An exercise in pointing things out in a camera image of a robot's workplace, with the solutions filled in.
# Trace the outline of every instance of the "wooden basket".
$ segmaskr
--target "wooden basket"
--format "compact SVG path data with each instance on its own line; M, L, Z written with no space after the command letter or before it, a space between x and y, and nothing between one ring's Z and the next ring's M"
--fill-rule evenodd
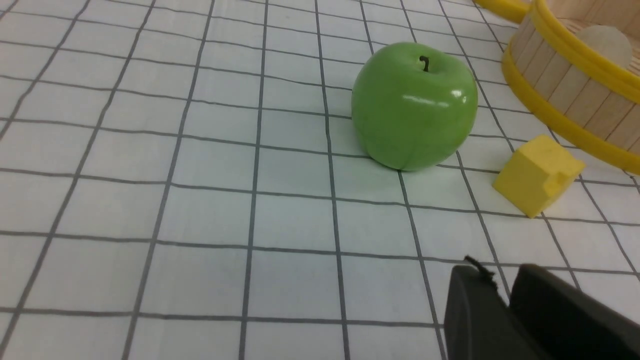
M574 34L615 26L634 49L623 69ZM502 69L520 100L576 146L640 173L640 0L534 0Z

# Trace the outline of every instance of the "grid paper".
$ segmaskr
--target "grid paper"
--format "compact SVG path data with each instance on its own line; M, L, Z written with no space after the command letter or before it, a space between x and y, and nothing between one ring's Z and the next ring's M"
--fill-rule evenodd
M470 0L0 0L2 359L445 359L451 268L537 263L640 322L640 186L505 85ZM420 172L359 148L386 44L464 61L472 134ZM587 169L529 220L491 188L553 136Z

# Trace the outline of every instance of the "green apple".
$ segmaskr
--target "green apple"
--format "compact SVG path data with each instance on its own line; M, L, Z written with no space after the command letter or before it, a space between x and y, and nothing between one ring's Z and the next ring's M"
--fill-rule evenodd
M456 151L471 132L477 104L476 82L462 61L401 42L380 49L362 67L351 117L372 158L417 170Z

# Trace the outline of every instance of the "yellow foam block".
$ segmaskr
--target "yellow foam block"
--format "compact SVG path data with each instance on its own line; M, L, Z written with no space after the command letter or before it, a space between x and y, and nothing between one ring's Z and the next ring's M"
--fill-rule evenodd
M533 218L556 201L584 163L553 139L539 135L513 153L493 187Z

